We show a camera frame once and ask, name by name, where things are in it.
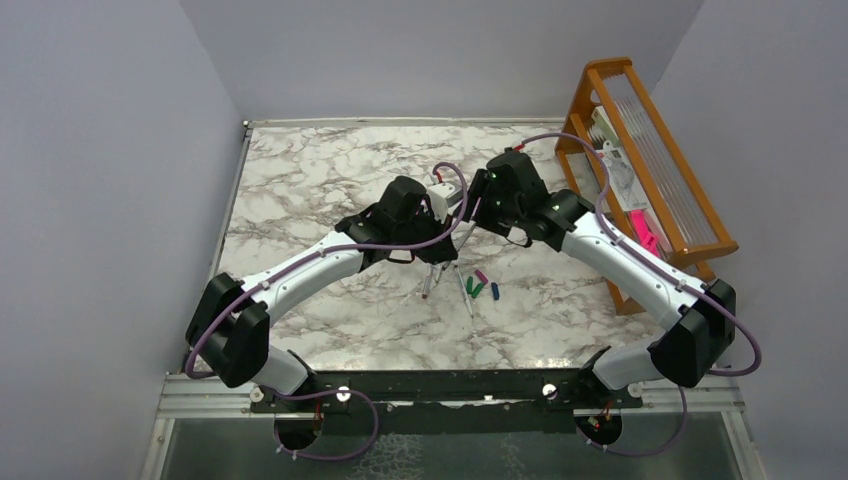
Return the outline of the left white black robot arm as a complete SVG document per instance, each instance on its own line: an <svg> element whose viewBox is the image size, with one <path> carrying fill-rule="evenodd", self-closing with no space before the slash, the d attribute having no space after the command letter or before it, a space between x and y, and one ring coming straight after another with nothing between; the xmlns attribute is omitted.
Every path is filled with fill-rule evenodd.
<svg viewBox="0 0 848 480"><path fill-rule="evenodd" d="M230 388L266 382L289 395L311 374L294 353L270 344L271 326L326 286L388 260L394 251L438 264L457 258L449 228L467 204L465 183L426 187L398 176L381 198L340 220L314 246L274 267L242 279L213 277L202 293L185 337L191 347L185 371L202 359Z"/></svg>

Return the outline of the silver pen red tip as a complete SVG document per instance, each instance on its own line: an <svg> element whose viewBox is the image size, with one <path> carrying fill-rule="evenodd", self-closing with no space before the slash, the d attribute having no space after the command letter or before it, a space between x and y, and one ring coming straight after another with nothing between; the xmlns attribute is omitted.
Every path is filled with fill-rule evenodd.
<svg viewBox="0 0 848 480"><path fill-rule="evenodd" d="M428 270L424 278L424 283L421 292L421 298L424 300L428 299L430 296L430 293L432 291L433 279L437 270L438 268L436 265L428 266Z"/></svg>

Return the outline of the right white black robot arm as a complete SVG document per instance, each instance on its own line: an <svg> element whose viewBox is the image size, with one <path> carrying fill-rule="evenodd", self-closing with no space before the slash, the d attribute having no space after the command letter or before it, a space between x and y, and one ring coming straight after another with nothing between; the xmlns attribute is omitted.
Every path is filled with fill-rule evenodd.
<svg viewBox="0 0 848 480"><path fill-rule="evenodd" d="M625 291L662 328L662 334L605 348L582 367L585 388L597 394L666 379L693 388L735 338L727 314L735 290L706 284L649 253L613 229L577 193L551 193L531 158L508 150L478 170L469 189L478 227L501 236L514 228L597 270Z"/></svg>

